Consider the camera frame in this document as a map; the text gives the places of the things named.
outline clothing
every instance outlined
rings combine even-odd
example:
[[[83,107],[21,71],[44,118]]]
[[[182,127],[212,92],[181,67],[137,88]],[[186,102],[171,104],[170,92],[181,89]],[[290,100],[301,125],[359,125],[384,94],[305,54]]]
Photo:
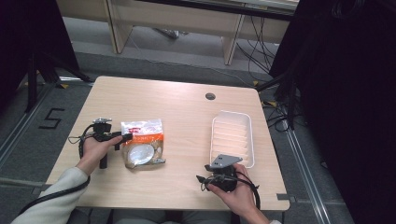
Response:
[[[79,186],[87,181],[88,176],[78,169],[73,167],[64,171],[58,181],[48,188],[42,196],[49,195],[54,192],[59,192],[64,189],[71,189]],[[75,209],[79,197],[86,189],[64,195],[63,197],[54,198],[43,203],[38,203],[23,214],[14,219],[11,224],[24,223],[51,223],[64,224],[70,217],[71,212]],[[176,224],[175,222],[165,222],[164,211],[151,210],[115,210],[114,211],[115,224]],[[182,218],[183,224],[227,224],[230,223],[229,212],[184,212]],[[277,221],[272,221],[271,224],[280,224]]]

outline snack bag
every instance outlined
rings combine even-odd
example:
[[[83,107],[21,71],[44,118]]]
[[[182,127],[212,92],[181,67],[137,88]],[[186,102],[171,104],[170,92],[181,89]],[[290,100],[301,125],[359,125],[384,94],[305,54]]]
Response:
[[[122,148],[127,168],[165,163],[163,159],[163,124],[160,119],[121,123],[122,135],[132,133],[132,140]]]

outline gray floor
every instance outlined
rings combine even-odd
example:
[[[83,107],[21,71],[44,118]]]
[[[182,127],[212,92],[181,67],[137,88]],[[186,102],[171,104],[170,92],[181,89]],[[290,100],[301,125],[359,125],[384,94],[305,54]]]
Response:
[[[75,19],[64,21],[81,70],[91,77],[138,77],[246,88],[251,88],[254,80],[263,83],[271,79],[254,63],[249,63],[238,49],[233,63],[224,65],[221,38],[218,36],[187,34],[173,40],[153,29],[135,27],[123,53],[116,55],[112,52],[107,24]],[[238,42],[243,49],[251,52],[251,46],[246,40]],[[267,47],[276,53],[277,45],[267,44]],[[260,54],[253,56],[263,60]],[[70,76],[62,69],[59,74]],[[32,121],[20,133],[21,138],[14,143],[7,160],[0,164],[0,223],[9,223],[26,203],[37,197],[35,186],[44,183],[50,174],[91,89],[89,85],[78,81],[69,84],[67,89],[52,88],[48,84],[39,87],[41,92],[48,88],[48,94],[41,98],[39,107],[32,114]],[[261,99],[273,100],[275,90],[272,88],[261,92]],[[27,87],[22,85],[8,109],[0,114],[2,144],[7,141],[7,136],[18,121],[26,116],[26,94]],[[45,120],[51,108],[65,110],[52,114],[53,117],[62,119],[61,122],[53,130],[39,129],[39,126],[53,125],[53,121]],[[278,115],[271,107],[265,107],[263,111],[268,119]],[[284,213],[284,223],[323,223],[318,221],[288,137],[276,128],[279,129],[279,126],[272,126],[270,133],[291,201],[290,209]],[[296,118],[296,135],[319,196],[324,202],[330,220],[328,223],[353,223],[331,175],[320,165],[320,153],[303,117]],[[108,213],[107,209],[93,209],[92,223],[106,223]],[[270,218],[282,219],[279,212],[265,213]]]

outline floor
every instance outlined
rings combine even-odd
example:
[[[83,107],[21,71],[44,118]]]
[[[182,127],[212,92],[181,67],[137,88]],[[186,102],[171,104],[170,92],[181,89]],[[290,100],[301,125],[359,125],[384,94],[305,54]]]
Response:
[[[252,46],[256,45],[256,41],[249,43],[246,40],[238,40],[241,49],[236,49],[232,64],[225,65],[219,36],[180,34],[178,39],[172,39],[148,27],[135,27],[122,54],[114,54],[106,23],[70,18],[64,18],[64,23],[81,70],[92,77],[99,75],[141,76],[142,78],[246,88],[254,87],[254,81],[261,84],[271,79],[262,70],[263,67],[265,69],[270,65],[255,64],[241,50],[248,52],[248,55],[257,59],[258,62],[265,62],[266,58],[263,54],[257,50],[252,53]],[[265,46],[272,54],[276,54],[278,45],[266,43]],[[70,75],[60,71],[60,76]],[[40,86],[39,89],[45,92],[46,85]],[[81,98],[86,97],[89,90],[89,86],[79,82],[71,84],[67,94],[59,88],[54,88],[47,94],[47,99],[43,100],[35,117],[44,118],[48,110],[53,107],[67,107],[72,112],[61,122],[60,126],[65,130],[70,130],[83,105],[84,101]],[[275,90],[276,86],[262,91],[261,99],[274,101]],[[21,86],[14,103],[0,115],[2,117],[0,129],[3,136],[2,143],[7,141],[5,136],[9,135],[10,130],[18,127],[19,120],[26,116],[22,109],[25,107],[24,97],[26,97],[26,87]],[[64,105],[65,102],[73,102],[73,104]],[[297,124],[295,132],[282,132],[285,122],[276,122],[276,116],[282,115],[281,110],[282,107],[263,107],[290,197],[290,209],[283,214],[275,211],[264,213],[283,223],[354,223],[332,181],[331,174],[321,164],[319,150],[310,135],[309,125],[304,121],[304,117],[300,116],[295,119]],[[18,210],[24,204],[36,197],[37,188],[45,182],[48,171],[57,158],[57,156],[51,156],[48,162],[43,162],[44,159],[41,157],[59,153],[57,152],[59,149],[46,150],[27,158],[26,153],[29,151],[23,151],[37,144],[53,144],[54,141],[59,142],[57,148],[62,148],[62,143],[68,135],[68,132],[58,130],[37,136],[38,131],[32,128],[39,126],[39,121],[35,118],[26,126],[26,131],[20,133],[23,139],[13,143],[16,149],[9,153],[6,162],[0,163],[0,188],[2,189],[0,223],[8,223],[18,214]],[[40,170],[29,168],[30,165],[36,163],[40,163]],[[108,213],[106,209],[93,209],[92,223],[106,223]]]

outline person's left hand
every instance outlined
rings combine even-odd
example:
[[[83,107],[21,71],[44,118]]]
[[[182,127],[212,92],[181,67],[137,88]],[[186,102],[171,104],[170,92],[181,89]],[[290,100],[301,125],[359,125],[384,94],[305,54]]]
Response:
[[[85,139],[84,154],[76,165],[77,168],[90,175],[96,169],[99,161],[107,154],[111,146],[122,140],[122,136],[117,136],[105,142],[98,142],[93,137]]]

